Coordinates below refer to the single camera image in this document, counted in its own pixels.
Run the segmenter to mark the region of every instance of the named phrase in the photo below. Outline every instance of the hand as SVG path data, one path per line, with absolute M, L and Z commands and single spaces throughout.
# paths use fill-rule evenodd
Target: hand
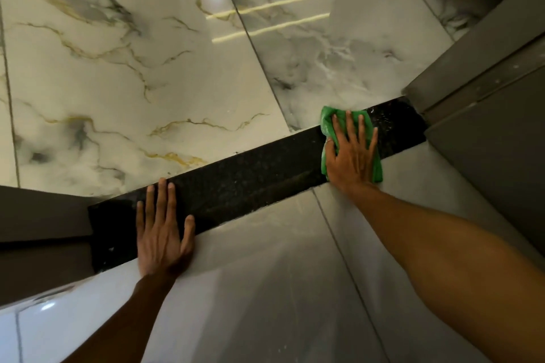
M 184 238 L 180 241 L 176 221 L 176 193 L 173 183 L 168 185 L 164 178 L 159 180 L 157 210 L 153 197 L 155 187 L 150 185 L 146 193 L 146 220 L 144 204 L 136 206 L 136 239 L 138 246 L 138 266 L 142 277 L 167 272 L 174 278 L 187 268 L 194 250 L 195 219 L 189 215 L 185 219 Z
M 328 138 L 325 144 L 325 159 L 329 181 L 344 194 L 350 195 L 352 189 L 361 184 L 372 184 L 373 157 L 377 148 L 378 129 L 373 130 L 369 149 L 365 141 L 364 116 L 358 120 L 358 134 L 354 127 L 352 112 L 346 111 L 348 139 L 341 129 L 338 118 L 333 115 L 333 129 L 339 143 L 339 153 L 335 155 L 335 143 Z

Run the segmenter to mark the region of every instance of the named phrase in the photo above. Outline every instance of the forearm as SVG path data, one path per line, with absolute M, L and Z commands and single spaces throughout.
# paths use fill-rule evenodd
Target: forearm
M 493 361 L 542 361 L 545 277 L 462 218 L 361 185 L 349 194 L 415 291 Z
M 166 274 L 142 278 L 130 299 L 63 363 L 140 363 L 174 281 Z

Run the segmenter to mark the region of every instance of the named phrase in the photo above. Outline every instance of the black granite threshold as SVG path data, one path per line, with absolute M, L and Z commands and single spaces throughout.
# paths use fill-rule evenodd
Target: black granite threshold
M 382 159 L 426 140 L 425 121 L 404 97 L 367 111 L 379 128 Z M 193 214 L 199 234 L 323 184 L 320 159 L 324 142 L 316 126 L 170 178 L 176 184 L 180 227 Z M 145 197 L 143 187 L 88 208 L 96 272 L 136 258 L 136 202 Z

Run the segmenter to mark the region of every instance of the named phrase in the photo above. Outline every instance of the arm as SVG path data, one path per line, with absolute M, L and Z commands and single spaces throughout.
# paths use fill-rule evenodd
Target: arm
M 63 363 L 140 363 L 157 314 L 176 278 L 187 268 L 194 250 L 195 223 L 185 220 L 180 241 L 174 184 L 159 180 L 157 212 L 154 186 L 136 209 L 138 263 L 142 279 L 130 299 Z
M 472 222 L 401 201 L 370 182 L 364 125 L 349 139 L 334 120 L 339 153 L 327 144 L 328 175 L 359 208 L 405 269 L 428 308 L 494 362 L 545 361 L 545 275 Z

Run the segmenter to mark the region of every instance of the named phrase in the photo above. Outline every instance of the green cloth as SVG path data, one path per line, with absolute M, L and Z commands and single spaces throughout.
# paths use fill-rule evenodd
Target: green cloth
M 339 152 L 339 142 L 337 140 L 337 135 L 335 135 L 335 130 L 333 129 L 333 121 L 331 120 L 331 117 L 333 114 L 337 114 L 339 124 L 341 125 L 342 130 L 344 133 L 346 133 L 346 111 L 331 108 L 330 106 L 324 106 L 322 108 L 322 115 L 320 117 L 320 126 L 322 128 L 322 133 L 329 137 L 333 138 L 335 141 L 335 152 Z M 365 122 L 365 137 L 367 142 L 367 147 L 369 147 L 369 144 L 371 143 L 371 138 L 373 137 L 373 124 L 371 122 L 371 118 L 369 118 L 369 115 L 366 111 L 352 111 L 352 118 L 354 119 L 354 126 L 356 127 L 356 135 L 358 134 L 358 117 L 360 115 L 364 116 L 364 122 Z M 322 151 L 322 174 L 325 175 L 325 177 L 328 177 L 328 171 L 325 167 L 325 145 L 324 149 Z M 382 164 L 380 163 L 380 157 L 378 152 L 375 153 L 374 160 L 373 160 L 373 182 L 382 182 Z

